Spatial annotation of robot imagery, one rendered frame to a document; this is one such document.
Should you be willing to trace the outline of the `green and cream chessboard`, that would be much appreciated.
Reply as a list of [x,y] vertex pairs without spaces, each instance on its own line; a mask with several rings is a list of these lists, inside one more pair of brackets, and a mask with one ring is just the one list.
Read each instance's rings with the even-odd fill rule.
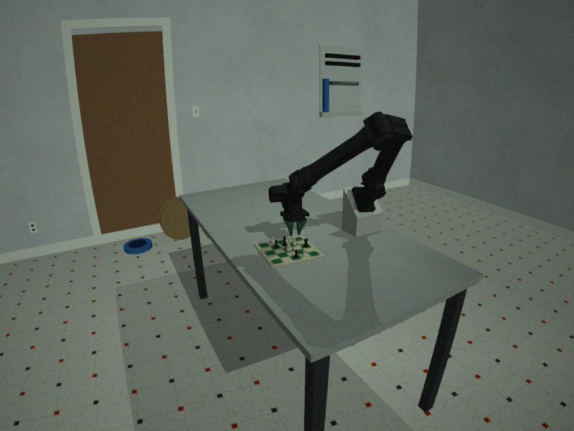
[[[296,238],[296,245],[292,245],[293,238]],[[288,247],[288,241],[286,238],[287,246],[282,246],[284,240],[283,238],[277,239],[278,248],[274,248],[275,245],[271,245],[272,241],[266,242],[259,242],[255,243],[255,247],[259,250],[261,255],[265,258],[267,263],[271,266],[271,268],[281,267],[285,265],[290,265],[294,263],[300,263],[303,261],[315,260],[319,258],[324,258],[325,255],[319,251],[314,245],[312,245],[309,241],[307,241],[307,245],[309,247],[305,248],[303,245],[305,244],[304,239],[306,239],[303,235],[291,237],[290,246],[292,248],[291,251],[287,251],[286,248]],[[303,257],[303,248],[305,248],[305,253],[307,256]],[[299,258],[294,258],[295,250],[298,250]]]

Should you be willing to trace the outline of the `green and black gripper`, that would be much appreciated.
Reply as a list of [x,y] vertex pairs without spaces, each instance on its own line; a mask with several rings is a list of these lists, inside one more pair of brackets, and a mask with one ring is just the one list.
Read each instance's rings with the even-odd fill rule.
[[305,216],[309,217],[309,212],[307,212],[302,208],[302,200],[299,201],[298,203],[288,200],[288,213],[280,212],[280,215],[283,216],[283,220],[289,230],[290,236],[292,237],[294,222],[296,222],[297,232],[298,235],[300,235],[303,226],[307,222],[307,218]]

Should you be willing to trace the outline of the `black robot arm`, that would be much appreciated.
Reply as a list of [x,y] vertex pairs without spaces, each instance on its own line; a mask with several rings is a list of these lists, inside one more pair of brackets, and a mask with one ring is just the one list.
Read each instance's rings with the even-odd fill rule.
[[364,187],[352,188],[358,211],[373,212],[376,209],[375,200],[386,194],[384,183],[387,174],[403,144],[412,139],[412,134],[404,118],[382,112],[373,113],[363,122],[364,127],[350,139],[312,164],[290,174],[289,183],[271,186],[270,202],[281,202],[284,212],[288,213],[288,200],[298,203],[325,175],[373,147],[380,153],[374,166],[362,175],[361,184]]

